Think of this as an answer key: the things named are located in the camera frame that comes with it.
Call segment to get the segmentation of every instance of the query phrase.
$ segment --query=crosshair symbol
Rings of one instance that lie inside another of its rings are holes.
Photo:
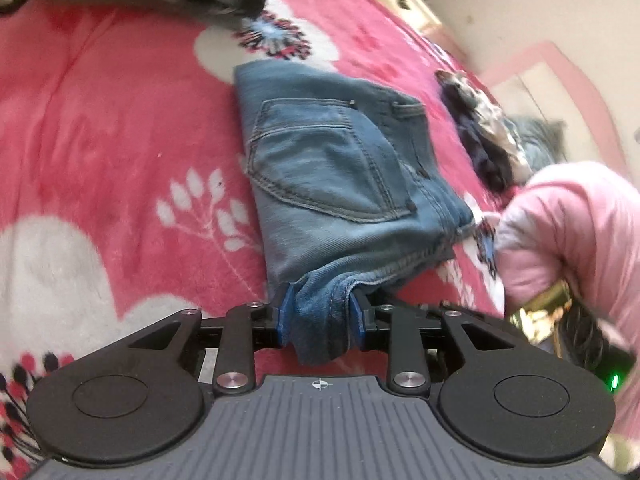
[[[327,386],[331,386],[331,383],[328,383],[327,381],[325,381],[324,379],[318,379],[316,381],[313,381],[311,384],[311,386],[313,386],[316,390],[322,390],[323,388],[326,388]]]

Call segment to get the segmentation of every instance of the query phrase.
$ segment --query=wall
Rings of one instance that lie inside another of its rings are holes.
[[[478,72],[551,40],[606,101],[640,186],[640,0],[430,0]]]

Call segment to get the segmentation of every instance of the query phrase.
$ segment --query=back pocket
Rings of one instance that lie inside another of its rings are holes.
[[[283,202],[354,222],[393,220],[414,208],[395,150],[343,101],[264,102],[249,141],[248,173]]]

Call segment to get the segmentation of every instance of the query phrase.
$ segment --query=wooden nightstand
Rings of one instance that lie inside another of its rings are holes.
[[[453,38],[450,31],[442,24],[436,14],[422,0],[377,0],[407,25],[414,28],[425,38],[433,41],[440,48],[449,52],[457,60],[464,63],[466,54]]]

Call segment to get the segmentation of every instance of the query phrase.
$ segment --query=silver bolt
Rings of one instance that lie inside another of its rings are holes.
[[[242,388],[249,382],[249,378],[245,374],[240,372],[227,372],[226,374],[219,375],[216,379],[218,386],[226,388],[227,390],[233,390],[235,388]]]
[[[400,372],[394,377],[394,382],[403,388],[417,388],[422,386],[427,379],[418,372]]]

